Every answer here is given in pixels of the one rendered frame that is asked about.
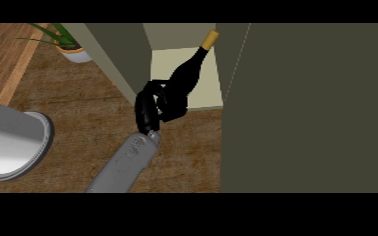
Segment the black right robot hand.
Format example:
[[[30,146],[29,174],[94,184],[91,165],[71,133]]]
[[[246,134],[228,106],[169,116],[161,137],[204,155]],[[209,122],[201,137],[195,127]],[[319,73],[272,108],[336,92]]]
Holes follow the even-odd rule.
[[[167,80],[150,80],[136,96],[135,115],[139,132],[145,135],[160,130],[160,112],[167,108],[164,85]]]

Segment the black wine bottle yellow cap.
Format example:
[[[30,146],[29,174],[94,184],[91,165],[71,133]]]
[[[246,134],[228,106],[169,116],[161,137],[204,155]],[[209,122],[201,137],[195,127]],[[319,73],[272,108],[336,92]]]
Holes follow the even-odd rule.
[[[219,36],[219,31],[212,29],[192,57],[175,69],[170,78],[161,82],[157,103],[161,110],[160,119],[164,122],[184,117],[188,112],[188,96],[197,87],[203,63]]]

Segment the olive cabinet with pale shelf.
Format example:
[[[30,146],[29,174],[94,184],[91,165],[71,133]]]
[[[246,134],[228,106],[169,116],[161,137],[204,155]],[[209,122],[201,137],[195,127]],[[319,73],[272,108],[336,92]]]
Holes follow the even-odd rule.
[[[215,23],[64,23],[130,103],[153,79],[170,78]]]

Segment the dark olive cabinet door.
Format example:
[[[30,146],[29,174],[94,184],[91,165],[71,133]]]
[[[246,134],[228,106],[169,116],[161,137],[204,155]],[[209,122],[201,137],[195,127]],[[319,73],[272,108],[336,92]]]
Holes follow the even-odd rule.
[[[222,121],[226,192],[378,192],[378,24],[256,24]]]

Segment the green plant in white pot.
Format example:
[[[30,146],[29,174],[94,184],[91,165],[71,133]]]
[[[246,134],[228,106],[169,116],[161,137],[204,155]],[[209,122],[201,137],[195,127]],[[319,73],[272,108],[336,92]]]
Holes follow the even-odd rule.
[[[51,44],[65,58],[74,63],[86,63],[92,60],[85,48],[61,23],[54,24],[57,32],[49,31],[36,23],[31,23],[31,26],[52,38],[52,41],[46,42],[45,40],[36,38],[30,38],[30,41],[46,42]]]

